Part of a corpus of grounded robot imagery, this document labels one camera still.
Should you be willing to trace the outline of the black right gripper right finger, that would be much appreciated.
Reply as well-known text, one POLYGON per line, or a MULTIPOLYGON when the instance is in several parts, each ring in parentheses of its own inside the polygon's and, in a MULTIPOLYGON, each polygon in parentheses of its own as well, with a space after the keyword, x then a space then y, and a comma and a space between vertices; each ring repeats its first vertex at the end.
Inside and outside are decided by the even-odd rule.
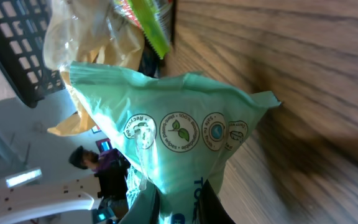
POLYGON ((234 220, 225 211, 208 180, 201 189, 196 206, 196 223, 235 224, 234 220))

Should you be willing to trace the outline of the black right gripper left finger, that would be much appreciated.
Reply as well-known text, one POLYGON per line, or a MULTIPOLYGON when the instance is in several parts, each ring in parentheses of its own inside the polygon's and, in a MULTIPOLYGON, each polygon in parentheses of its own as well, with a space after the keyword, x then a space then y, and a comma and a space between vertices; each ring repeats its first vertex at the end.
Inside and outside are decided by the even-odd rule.
POLYGON ((156 186, 147 182, 145 190, 141 190, 132 207, 119 224, 158 224, 160 196, 156 186))

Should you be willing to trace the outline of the teal wipes packet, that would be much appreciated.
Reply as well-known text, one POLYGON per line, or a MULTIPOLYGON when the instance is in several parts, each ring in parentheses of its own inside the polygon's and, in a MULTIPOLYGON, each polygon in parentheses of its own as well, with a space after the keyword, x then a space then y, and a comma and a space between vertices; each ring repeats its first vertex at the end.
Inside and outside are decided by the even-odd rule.
POLYGON ((113 146, 158 190, 160 223, 194 223, 205 182, 219 192, 226 161, 279 100, 186 73, 151 78, 74 62, 70 82, 113 146))

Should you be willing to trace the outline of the brown nut snack bag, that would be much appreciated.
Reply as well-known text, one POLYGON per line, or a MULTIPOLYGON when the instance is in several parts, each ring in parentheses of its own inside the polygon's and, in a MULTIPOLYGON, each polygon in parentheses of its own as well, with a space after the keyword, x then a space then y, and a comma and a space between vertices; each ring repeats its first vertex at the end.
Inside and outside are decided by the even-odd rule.
POLYGON ((48 129, 57 136, 81 134, 96 123, 70 83, 72 62, 115 65, 137 70, 145 47, 142 31, 107 0, 52 0, 52 18, 44 40, 47 68, 58 70, 76 112, 48 129))

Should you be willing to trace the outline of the green Haribo candy bag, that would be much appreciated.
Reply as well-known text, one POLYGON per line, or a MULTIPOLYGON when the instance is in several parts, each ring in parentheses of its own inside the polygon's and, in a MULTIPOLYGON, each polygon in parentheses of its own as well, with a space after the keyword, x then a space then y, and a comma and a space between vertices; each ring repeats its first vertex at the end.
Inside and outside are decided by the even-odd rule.
POLYGON ((174 0, 112 0, 114 10, 141 28, 160 59, 170 51, 174 0))

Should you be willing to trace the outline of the blue snack packet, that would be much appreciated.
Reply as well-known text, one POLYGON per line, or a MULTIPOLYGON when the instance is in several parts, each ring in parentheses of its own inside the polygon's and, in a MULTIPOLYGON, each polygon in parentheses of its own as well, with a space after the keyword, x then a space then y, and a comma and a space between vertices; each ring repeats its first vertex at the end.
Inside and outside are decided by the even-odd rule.
POLYGON ((145 44, 138 72, 151 78, 160 78, 160 58, 148 42, 145 44))

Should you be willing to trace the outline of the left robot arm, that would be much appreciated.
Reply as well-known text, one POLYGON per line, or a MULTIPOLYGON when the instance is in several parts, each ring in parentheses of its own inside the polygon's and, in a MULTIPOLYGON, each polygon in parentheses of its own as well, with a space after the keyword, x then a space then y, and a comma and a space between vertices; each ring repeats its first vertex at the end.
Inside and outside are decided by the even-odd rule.
POLYGON ((101 184, 95 175, 64 184, 0 188, 0 223, 17 223, 72 210, 99 207, 101 184))

